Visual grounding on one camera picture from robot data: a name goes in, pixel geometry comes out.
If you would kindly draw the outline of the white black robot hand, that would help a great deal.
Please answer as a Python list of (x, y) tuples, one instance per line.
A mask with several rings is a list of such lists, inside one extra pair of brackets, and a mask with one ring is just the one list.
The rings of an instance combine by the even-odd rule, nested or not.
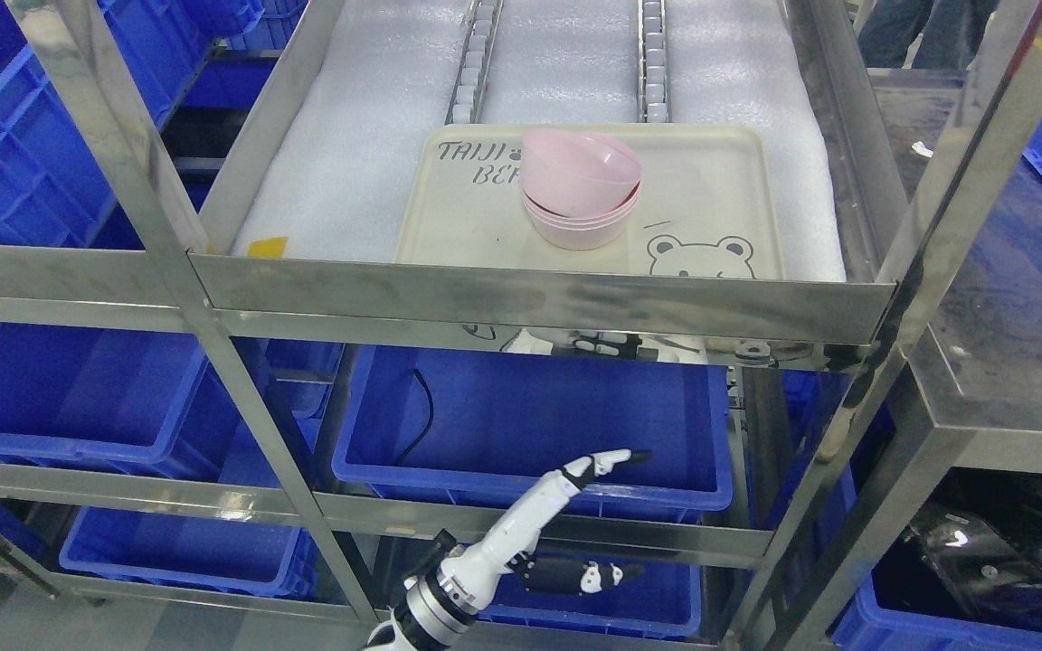
[(621, 448), (584, 455), (546, 471), (489, 527), (483, 539), (440, 561), (426, 576), (426, 590), (447, 609), (475, 617), (491, 605), (501, 576), (510, 572), (520, 573), (524, 580), (536, 578), (540, 590), (571, 596), (616, 589), (641, 576), (642, 564), (537, 559), (534, 552), (543, 527), (597, 477), (621, 464), (644, 464), (650, 458), (649, 450)]

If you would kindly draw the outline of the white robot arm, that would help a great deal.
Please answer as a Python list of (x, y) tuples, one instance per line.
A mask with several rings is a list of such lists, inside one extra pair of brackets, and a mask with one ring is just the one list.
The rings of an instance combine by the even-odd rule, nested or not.
[(388, 621), (374, 627), (363, 650), (448, 650), (471, 630), (479, 610), (441, 568), (458, 549), (458, 540), (446, 529), (435, 535), (403, 578), (404, 597)]

